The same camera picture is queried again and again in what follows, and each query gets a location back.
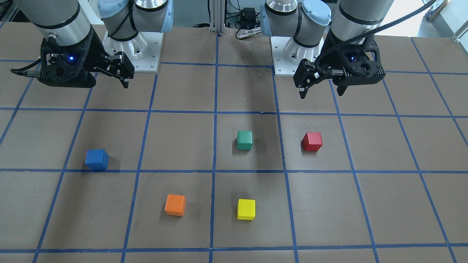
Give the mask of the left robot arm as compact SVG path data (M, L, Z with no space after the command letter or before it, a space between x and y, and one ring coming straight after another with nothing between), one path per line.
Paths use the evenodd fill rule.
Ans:
M294 85L304 99L309 88L331 79L342 96L350 85L371 85L384 79L373 30L381 25L392 0L340 0L332 10L322 0L266 0L260 28L268 37L289 37L295 47L316 49L316 56L294 55Z

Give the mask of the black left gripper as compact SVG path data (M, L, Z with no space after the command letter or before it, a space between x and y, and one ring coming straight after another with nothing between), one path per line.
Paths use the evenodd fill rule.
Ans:
M376 84L386 76L373 35L366 37L362 44L348 44L329 53L318 65L324 70L315 69L314 63L306 58L299 62L294 85L301 99L311 86L326 79L332 79L338 96L343 96L350 85Z

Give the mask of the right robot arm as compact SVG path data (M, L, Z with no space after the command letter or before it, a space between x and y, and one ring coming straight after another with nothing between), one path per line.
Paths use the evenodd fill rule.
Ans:
M51 87L93 88L93 73L102 73L127 88L135 73L133 62L152 50L144 33L163 34L173 27L172 0L99 0L99 15L107 30L106 49L77 0L15 3L43 39L40 57L11 72Z

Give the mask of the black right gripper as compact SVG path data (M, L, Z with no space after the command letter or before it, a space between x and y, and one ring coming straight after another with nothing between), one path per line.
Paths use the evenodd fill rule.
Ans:
M109 55L98 35L87 35L82 41L59 46L52 38L43 39L40 49L41 68L38 81L52 87L92 88L94 72L117 78L127 89L135 67L124 52Z

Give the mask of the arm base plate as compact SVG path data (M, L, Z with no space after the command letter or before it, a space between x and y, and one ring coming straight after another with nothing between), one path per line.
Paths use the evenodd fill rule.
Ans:
M293 77L302 59L314 62L324 43L323 37L311 48L298 45L292 37L270 37L270 41L275 74L284 77Z
M107 53L124 52L136 73L157 73L164 36L160 32L139 32L134 39L125 42L105 36L102 44Z

